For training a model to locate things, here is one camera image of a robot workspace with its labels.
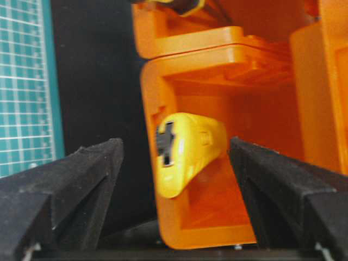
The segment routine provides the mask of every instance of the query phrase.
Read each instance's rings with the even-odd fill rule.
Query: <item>green cutting mat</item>
[[[0,177],[64,156],[49,0],[0,0]]]

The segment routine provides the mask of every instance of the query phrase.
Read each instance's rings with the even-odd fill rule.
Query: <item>black background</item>
[[[103,235],[156,216],[127,0],[51,0],[66,154],[122,138],[125,159]]]

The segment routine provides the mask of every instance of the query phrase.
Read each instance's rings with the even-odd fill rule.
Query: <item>yellow battery pack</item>
[[[210,162],[227,153],[223,123],[204,116],[175,113],[157,130],[157,192],[178,196]]]

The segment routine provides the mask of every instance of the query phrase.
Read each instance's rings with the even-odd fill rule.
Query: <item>yellow plastic object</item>
[[[223,123],[204,116],[175,113],[164,119],[158,133],[172,124],[171,159],[157,156],[157,192],[178,196],[187,184],[214,159],[226,155],[227,134]]]

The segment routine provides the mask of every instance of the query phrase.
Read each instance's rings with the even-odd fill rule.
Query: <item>orange plastic case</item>
[[[219,0],[234,26],[270,41],[288,41],[293,31],[313,20],[302,1]],[[214,1],[207,3],[214,7]],[[138,52],[148,59],[229,45],[235,39],[231,24],[212,18],[203,10],[180,17],[154,3],[136,4],[133,23]]]
[[[156,127],[177,112],[214,118],[239,136],[303,159],[291,55],[228,29],[233,45],[173,55],[146,64],[141,77],[151,162],[156,181]],[[172,199],[156,193],[160,231],[176,249],[255,243],[227,156],[204,168]]]
[[[348,1],[291,36],[305,160],[348,175]]]

